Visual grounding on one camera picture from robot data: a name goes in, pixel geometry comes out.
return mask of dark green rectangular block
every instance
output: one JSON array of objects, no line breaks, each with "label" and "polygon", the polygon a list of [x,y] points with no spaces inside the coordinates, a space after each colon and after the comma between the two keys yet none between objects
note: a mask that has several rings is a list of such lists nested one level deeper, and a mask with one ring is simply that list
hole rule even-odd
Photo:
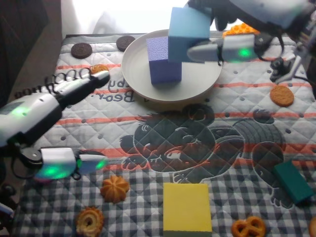
[{"label": "dark green rectangular block", "polygon": [[298,204],[314,195],[311,187],[301,176],[292,161],[284,162],[273,168],[273,174],[280,181],[286,192],[295,204]]}]

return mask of checkered fabric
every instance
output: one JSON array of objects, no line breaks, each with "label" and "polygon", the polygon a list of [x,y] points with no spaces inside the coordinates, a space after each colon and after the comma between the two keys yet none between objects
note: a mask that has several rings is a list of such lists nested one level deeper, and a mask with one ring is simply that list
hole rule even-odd
[{"label": "checkered fabric", "polygon": [[[36,147],[95,150],[106,155],[110,165],[79,181],[66,178],[43,185],[27,181],[12,236],[75,236],[76,216],[88,206],[103,212],[102,237],[163,236],[164,182],[208,184],[212,237],[232,237],[232,223],[251,215],[264,220],[267,237],[309,236],[315,198],[295,206],[271,174],[272,165],[293,160],[316,191],[316,104],[306,81],[284,83],[295,100],[281,108],[270,100],[269,63],[224,64],[218,81],[198,106],[156,106],[133,94],[123,80],[122,53],[113,38],[107,42],[84,39],[94,53],[75,59],[68,40],[56,72],[102,63],[110,67],[111,82],[68,107]],[[284,41],[288,53],[294,43]],[[278,56],[279,48],[274,42],[266,56]],[[298,76],[306,76],[303,68]],[[193,119],[184,117],[192,111]],[[182,152],[165,153],[164,149],[179,145],[178,136],[188,145]],[[160,144],[153,152],[155,141]],[[100,195],[102,181],[113,174],[130,183],[126,200],[117,204],[105,203]]]}]

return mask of yellow block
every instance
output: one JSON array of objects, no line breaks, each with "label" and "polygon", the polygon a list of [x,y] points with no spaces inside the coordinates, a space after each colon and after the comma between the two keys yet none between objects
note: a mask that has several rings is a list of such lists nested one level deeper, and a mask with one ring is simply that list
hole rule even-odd
[{"label": "yellow block", "polygon": [[170,232],[204,232],[210,236],[207,184],[163,184],[163,231],[164,236],[175,236]]}]

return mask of purple cube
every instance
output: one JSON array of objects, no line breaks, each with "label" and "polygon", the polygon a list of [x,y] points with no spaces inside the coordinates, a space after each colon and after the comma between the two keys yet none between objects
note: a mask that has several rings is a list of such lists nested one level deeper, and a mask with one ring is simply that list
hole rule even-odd
[{"label": "purple cube", "polygon": [[146,41],[152,84],[181,81],[182,64],[168,62],[168,37]]}]

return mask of green led indicator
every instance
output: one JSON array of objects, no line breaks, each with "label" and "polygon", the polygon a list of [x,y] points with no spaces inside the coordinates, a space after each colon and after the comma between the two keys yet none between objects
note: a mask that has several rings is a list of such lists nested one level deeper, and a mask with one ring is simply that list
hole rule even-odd
[{"label": "green led indicator", "polygon": [[106,165],[107,165],[107,161],[104,159],[104,160],[100,161],[95,167],[96,167],[96,169],[102,169]]},{"label": "green led indicator", "polygon": [[82,166],[82,160],[79,159],[79,160],[77,160],[77,167],[80,168],[81,166]]},{"label": "green led indicator", "polygon": [[44,171],[44,175],[46,176],[54,176],[55,174],[57,174],[59,171],[58,167],[49,167]]},{"label": "green led indicator", "polygon": [[68,173],[67,172],[63,172],[61,174],[58,174],[58,175],[55,175],[55,179],[62,179],[62,178],[65,178],[68,176]]},{"label": "green led indicator", "polygon": [[242,48],[239,50],[238,54],[240,57],[246,58],[251,56],[252,53],[248,48]]},{"label": "green led indicator", "polygon": [[27,114],[27,112],[28,112],[28,110],[26,108],[23,108],[23,107],[18,107],[12,111],[12,113],[14,115],[17,115],[17,116],[25,116]]}]

